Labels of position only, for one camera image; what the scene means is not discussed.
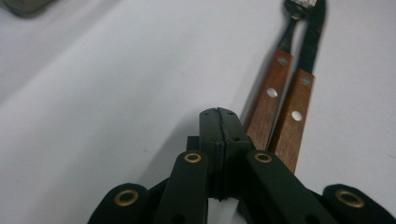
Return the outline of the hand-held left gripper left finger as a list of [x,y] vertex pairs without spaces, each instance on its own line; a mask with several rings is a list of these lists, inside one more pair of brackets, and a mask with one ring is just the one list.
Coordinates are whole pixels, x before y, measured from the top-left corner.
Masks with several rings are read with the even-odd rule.
[[208,194],[210,198],[224,199],[222,168],[224,141],[218,108],[209,108],[199,115],[199,135],[189,136],[186,149],[200,151],[208,157]]

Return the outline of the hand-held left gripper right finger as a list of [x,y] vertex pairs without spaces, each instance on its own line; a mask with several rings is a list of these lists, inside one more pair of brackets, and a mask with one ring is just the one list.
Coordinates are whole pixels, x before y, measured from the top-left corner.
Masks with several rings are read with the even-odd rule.
[[219,108],[221,145],[219,152],[219,199],[238,198],[243,191],[246,155],[250,140],[237,115]]

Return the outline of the wooden-handled fork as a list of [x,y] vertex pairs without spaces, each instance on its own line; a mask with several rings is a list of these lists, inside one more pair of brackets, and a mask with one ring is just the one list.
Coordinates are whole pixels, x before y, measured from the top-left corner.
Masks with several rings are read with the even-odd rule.
[[281,97],[291,67],[292,39],[296,24],[309,18],[316,9],[317,0],[284,0],[288,23],[266,70],[262,73],[259,90],[247,113],[247,135],[258,150],[265,150],[276,123]]

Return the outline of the wooden-handled table knife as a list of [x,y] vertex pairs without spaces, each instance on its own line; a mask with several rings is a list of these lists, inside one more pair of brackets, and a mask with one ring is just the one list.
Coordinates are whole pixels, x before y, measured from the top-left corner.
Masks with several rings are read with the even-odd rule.
[[292,26],[281,38],[279,46],[282,49],[291,51],[294,27],[298,21],[306,20],[307,26],[268,150],[294,173],[315,79],[312,72],[326,20],[327,3],[326,0],[285,0],[284,6],[290,14]]

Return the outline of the dark translucent plastic bin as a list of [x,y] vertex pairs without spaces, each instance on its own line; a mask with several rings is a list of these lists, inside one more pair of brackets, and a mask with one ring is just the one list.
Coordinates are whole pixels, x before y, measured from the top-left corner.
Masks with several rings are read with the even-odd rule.
[[0,6],[18,17],[31,17],[41,13],[57,0],[0,0]]

